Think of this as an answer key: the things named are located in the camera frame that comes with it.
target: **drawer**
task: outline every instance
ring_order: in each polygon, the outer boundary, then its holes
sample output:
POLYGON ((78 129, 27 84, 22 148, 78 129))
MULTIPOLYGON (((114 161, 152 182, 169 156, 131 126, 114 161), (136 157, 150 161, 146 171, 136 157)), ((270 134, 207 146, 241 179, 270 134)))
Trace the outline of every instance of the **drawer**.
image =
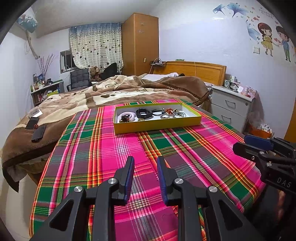
POLYGON ((215 104, 211 104, 211 111, 212 111, 212 114, 217 118, 219 118, 220 120, 231 125, 233 128, 237 129, 238 131, 243 132, 244 125, 247 120, 246 118, 243 118, 242 116, 230 110, 227 110, 225 108, 217 106, 215 104))
POLYGON ((249 101, 218 90, 213 90, 212 103, 237 113, 244 118, 247 117, 251 106, 249 101))

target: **white beaded bracelet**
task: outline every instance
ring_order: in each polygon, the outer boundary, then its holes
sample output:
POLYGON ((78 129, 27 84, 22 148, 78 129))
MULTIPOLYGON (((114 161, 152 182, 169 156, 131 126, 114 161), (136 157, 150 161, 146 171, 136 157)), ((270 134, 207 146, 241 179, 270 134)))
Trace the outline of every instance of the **white beaded bracelet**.
POLYGON ((120 114, 118 116, 118 122, 121 120, 121 117, 123 115, 130 115, 129 119, 130 119, 130 122, 133 122, 136 120, 136 114, 134 112, 123 112, 122 114, 120 114))

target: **floor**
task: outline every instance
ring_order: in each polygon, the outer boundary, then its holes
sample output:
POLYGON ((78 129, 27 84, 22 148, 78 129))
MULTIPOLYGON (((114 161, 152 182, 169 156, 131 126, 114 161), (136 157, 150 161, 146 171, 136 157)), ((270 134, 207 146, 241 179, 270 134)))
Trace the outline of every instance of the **floor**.
POLYGON ((30 215, 37 185, 27 175, 20 181, 19 193, 6 182, 0 165, 0 217, 16 241, 27 241, 30 215))

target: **smartphone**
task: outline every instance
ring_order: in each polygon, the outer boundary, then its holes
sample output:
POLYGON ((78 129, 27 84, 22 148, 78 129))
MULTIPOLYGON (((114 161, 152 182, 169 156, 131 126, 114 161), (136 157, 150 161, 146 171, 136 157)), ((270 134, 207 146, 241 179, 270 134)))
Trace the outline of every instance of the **smartphone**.
POLYGON ((42 137, 43 137, 43 134, 44 134, 45 128, 46 128, 46 125, 43 125, 43 126, 38 127, 38 128, 34 131, 31 141, 32 141, 32 142, 35 142, 35 141, 41 140, 42 137))
POLYGON ((35 125, 38 123, 39 117, 31 117, 28 124, 26 125, 26 129, 34 130, 35 125))

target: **cartoon boy decal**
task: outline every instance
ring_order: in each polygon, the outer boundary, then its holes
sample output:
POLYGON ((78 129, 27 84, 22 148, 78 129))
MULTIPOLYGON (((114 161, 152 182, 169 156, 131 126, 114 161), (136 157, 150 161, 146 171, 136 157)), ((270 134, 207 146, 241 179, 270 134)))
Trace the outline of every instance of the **cartoon boy decal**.
POLYGON ((278 35, 281 37, 281 39, 283 40, 280 45, 283 45, 284 47, 284 51, 285 51, 285 55, 286 55, 286 60, 289 59, 290 61, 290 52, 289 52, 289 35, 287 34, 287 32, 281 27, 281 26, 277 26, 276 27, 276 31, 278 32, 278 35))
POLYGON ((278 45, 276 45, 272 41, 271 27, 269 27, 266 23, 259 23, 258 29, 260 33, 262 33, 263 41, 261 42, 261 44, 266 48, 265 53, 267 54, 267 51, 270 50, 270 56, 272 56, 272 51, 273 51, 272 44, 274 44, 277 47, 278 45))

